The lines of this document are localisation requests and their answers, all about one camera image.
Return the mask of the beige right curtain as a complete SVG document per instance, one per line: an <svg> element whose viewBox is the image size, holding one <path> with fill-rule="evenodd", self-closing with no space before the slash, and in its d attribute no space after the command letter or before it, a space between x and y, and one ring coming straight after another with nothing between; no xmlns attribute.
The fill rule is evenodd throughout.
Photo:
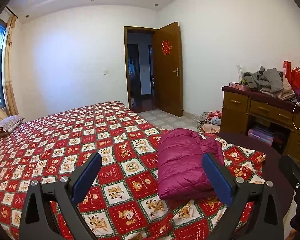
<svg viewBox="0 0 300 240"><path fill-rule="evenodd" d="M19 114L15 101L11 77L12 34L15 28L16 20L17 17L14 15L12 15L8 20L2 51L2 88L4 92L4 99L8 116Z"/></svg>

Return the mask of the red gift bag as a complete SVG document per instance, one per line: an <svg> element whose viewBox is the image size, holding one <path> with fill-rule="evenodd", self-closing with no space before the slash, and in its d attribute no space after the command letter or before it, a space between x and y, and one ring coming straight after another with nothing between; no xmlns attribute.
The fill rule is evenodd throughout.
<svg viewBox="0 0 300 240"><path fill-rule="evenodd" d="M292 68L291 62L283 62L283 75L290 83L293 90L300 89L300 68Z"/></svg>

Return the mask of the clothes pile on floor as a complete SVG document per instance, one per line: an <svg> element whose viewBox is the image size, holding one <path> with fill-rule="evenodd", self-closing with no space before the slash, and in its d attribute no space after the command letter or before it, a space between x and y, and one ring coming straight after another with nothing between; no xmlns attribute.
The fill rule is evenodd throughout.
<svg viewBox="0 0 300 240"><path fill-rule="evenodd" d="M221 120L221 111L203 112L197 120L197 129L202 133L219 133Z"/></svg>

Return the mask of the red door decoration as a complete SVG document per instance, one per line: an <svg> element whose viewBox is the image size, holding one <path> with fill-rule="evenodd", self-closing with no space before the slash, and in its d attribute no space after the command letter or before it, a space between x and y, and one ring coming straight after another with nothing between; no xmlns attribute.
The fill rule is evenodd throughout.
<svg viewBox="0 0 300 240"><path fill-rule="evenodd" d="M172 50L172 46L169 40L163 40L161 43L161 52L164 55L169 55Z"/></svg>

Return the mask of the red patchwork bear bedspread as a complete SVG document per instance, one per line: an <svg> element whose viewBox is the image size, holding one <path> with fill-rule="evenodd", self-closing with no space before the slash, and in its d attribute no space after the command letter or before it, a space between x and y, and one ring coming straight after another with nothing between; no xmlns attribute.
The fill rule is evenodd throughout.
<svg viewBox="0 0 300 240"><path fill-rule="evenodd" d="M0 137L0 228L19 238L21 212L34 180L70 176L91 154L102 167L78 210L99 239L206 239L226 211L217 196L161 200L158 146L163 134L118 101L48 115ZM222 144L224 165L236 177L263 184L265 154Z"/></svg>

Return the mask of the brown wooden door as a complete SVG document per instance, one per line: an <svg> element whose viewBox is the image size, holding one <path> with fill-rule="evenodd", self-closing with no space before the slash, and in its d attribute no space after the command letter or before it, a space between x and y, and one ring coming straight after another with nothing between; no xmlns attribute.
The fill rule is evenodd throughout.
<svg viewBox="0 0 300 240"><path fill-rule="evenodd" d="M161 43L169 40L169 55L161 52ZM152 36L154 92L157 107L167 113L183 115L183 64L181 34L178 22L157 29Z"/></svg>

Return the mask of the magenta puffer jacket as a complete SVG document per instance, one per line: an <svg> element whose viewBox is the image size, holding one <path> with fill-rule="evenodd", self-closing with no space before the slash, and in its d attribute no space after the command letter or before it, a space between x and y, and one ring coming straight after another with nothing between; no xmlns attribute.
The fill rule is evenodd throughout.
<svg viewBox="0 0 300 240"><path fill-rule="evenodd" d="M216 194L202 168L206 153L224 165L222 144L213 137L178 128L163 134L158 146L158 195L161 200L191 200Z"/></svg>

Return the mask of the grey clothes on dresser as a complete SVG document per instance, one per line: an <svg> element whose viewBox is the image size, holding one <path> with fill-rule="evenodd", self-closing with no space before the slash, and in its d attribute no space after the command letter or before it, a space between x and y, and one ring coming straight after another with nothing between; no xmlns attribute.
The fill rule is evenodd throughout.
<svg viewBox="0 0 300 240"><path fill-rule="evenodd" d="M243 72L241 84L247 85L251 91L259 92L280 100L290 100L295 97L294 90L283 72L276 68L260 67L257 72Z"/></svg>

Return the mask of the striped pillow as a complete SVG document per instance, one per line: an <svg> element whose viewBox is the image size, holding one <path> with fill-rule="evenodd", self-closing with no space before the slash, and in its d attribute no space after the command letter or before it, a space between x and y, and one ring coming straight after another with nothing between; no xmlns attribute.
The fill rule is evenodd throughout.
<svg viewBox="0 0 300 240"><path fill-rule="evenodd" d="M12 115L0 121L0 137L11 134L23 120L24 118L19 115Z"/></svg>

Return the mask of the wooden dresser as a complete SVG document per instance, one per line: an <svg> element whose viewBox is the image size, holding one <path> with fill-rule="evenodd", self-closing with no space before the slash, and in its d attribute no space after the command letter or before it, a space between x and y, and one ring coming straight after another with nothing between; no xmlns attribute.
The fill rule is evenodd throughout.
<svg viewBox="0 0 300 240"><path fill-rule="evenodd" d="M248 135L271 135L271 146L282 155L290 155L300 165L300 106L229 86L222 87L223 106L220 131Z"/></svg>

